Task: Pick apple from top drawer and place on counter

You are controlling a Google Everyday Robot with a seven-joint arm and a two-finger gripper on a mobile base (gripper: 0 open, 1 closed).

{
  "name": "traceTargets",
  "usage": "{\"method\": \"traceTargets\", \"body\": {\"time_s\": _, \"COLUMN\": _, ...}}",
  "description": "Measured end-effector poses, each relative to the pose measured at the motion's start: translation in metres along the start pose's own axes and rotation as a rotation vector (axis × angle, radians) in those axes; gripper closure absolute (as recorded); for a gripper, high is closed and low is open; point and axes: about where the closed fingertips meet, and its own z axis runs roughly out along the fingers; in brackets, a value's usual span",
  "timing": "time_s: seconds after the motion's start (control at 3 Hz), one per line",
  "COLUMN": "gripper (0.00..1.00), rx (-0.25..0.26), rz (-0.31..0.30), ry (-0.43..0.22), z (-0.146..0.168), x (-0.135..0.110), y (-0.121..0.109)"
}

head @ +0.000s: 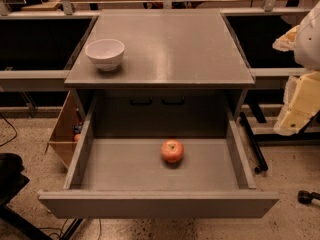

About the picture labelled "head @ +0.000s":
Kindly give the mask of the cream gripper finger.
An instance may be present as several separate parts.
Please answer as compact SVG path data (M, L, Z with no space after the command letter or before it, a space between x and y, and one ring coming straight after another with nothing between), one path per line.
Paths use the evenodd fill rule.
M277 38L272 44L272 48L278 51L287 52L293 51L296 43L296 34L299 26L296 25L285 34Z
M291 136L297 134L320 111L320 72L290 76L283 102L273 129L279 135Z

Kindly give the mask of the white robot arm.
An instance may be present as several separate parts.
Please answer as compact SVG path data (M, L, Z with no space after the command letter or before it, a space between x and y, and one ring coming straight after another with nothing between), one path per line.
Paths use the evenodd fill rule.
M278 51L293 51L297 64L307 72L290 76L274 131L283 136L297 134L320 111L320 2L272 44Z

